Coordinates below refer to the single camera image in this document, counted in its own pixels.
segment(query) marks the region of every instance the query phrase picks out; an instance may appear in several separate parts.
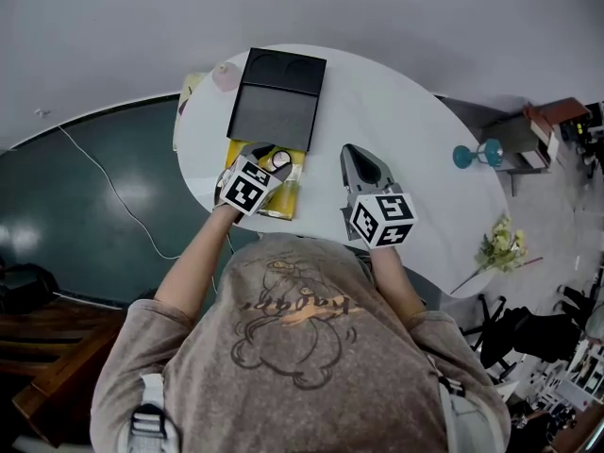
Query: white strap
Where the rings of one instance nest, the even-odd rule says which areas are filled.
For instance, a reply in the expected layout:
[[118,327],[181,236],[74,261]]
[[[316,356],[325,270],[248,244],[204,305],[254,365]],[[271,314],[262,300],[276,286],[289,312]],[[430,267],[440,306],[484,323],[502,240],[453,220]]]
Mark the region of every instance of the white strap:
[[141,375],[144,381],[143,401],[141,404],[151,403],[163,411],[163,377],[161,374]]

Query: white round table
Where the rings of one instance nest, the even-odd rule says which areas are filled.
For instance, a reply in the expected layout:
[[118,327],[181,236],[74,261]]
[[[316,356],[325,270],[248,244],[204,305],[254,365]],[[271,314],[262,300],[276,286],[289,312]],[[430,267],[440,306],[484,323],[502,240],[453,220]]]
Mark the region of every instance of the white round table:
[[[397,247],[404,264],[450,294],[476,270],[474,256],[507,203],[486,164],[460,170],[453,148],[478,146],[470,131],[436,97],[388,67],[339,50],[312,45],[271,45],[270,49],[327,60],[323,89],[292,221],[254,215],[240,227],[350,242],[340,208],[346,190],[340,152],[346,143],[384,160],[411,194],[419,222]],[[232,59],[243,70],[243,52]],[[237,91],[221,92],[208,75],[194,90],[177,132],[180,170],[206,210],[213,205],[216,178],[225,166],[227,128]],[[481,291],[495,271],[481,274],[454,297]]]

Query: tabletop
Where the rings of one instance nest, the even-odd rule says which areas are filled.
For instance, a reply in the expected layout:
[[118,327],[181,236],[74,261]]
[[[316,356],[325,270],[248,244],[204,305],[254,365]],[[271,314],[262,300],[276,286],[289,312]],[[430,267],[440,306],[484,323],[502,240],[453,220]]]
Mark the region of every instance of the tabletop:
[[[385,161],[403,191],[411,194],[418,215],[404,243],[403,263],[450,294],[476,270],[474,256],[485,233],[508,212],[505,195],[486,164],[460,170],[455,146],[478,146],[465,125],[443,103],[400,73],[360,56],[313,45],[266,48],[327,60],[312,141],[300,181],[292,221],[244,216],[240,227],[287,232],[364,248],[348,240],[340,211],[347,191],[340,152],[353,143]],[[241,70],[248,52],[228,61]],[[216,178],[225,167],[228,123],[237,90],[221,92],[210,75],[193,91],[180,119],[176,144],[180,170],[195,198],[213,206]],[[455,292],[466,297],[481,291],[494,276],[489,271]]]

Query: green floor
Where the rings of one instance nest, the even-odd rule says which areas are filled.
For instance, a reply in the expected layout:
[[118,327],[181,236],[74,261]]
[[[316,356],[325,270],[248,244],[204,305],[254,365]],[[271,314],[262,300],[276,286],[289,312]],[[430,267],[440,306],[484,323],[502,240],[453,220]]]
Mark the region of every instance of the green floor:
[[[172,150],[176,105],[149,104],[66,127],[105,167],[166,256],[180,254],[208,217]],[[158,287],[170,268],[100,170],[61,132],[0,157],[0,176],[0,256],[7,265],[36,263],[63,291],[119,304]],[[237,249],[257,235],[234,228],[231,238]],[[230,255],[226,245],[216,280]],[[213,301],[213,293],[208,297]]]

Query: wall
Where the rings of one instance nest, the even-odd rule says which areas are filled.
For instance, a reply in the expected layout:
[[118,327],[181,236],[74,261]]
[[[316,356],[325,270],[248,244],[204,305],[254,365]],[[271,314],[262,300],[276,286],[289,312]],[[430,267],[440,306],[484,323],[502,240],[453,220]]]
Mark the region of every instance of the wall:
[[[483,104],[604,97],[604,0],[0,0],[0,148],[251,45],[378,60]],[[41,121],[37,108],[50,109]]]

